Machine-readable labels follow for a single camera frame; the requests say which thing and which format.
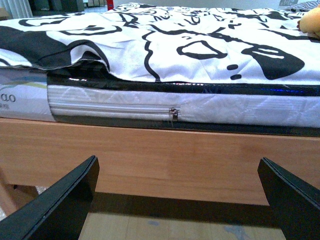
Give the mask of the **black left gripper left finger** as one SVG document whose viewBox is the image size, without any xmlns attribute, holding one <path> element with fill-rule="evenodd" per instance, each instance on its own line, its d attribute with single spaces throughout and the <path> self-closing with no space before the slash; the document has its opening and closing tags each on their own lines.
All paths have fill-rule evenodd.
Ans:
<svg viewBox="0 0 320 240">
<path fill-rule="evenodd" d="M 2 240 L 77 240 L 99 175 L 91 156 L 31 202 L 0 222 Z"/>
</svg>

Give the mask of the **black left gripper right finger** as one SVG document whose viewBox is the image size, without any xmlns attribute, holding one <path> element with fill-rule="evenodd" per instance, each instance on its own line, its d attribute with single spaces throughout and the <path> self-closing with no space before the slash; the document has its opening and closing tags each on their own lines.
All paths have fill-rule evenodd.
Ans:
<svg viewBox="0 0 320 240">
<path fill-rule="evenodd" d="M 320 238 L 320 190 L 264 157 L 258 176 L 271 210 L 287 240 Z"/>
</svg>

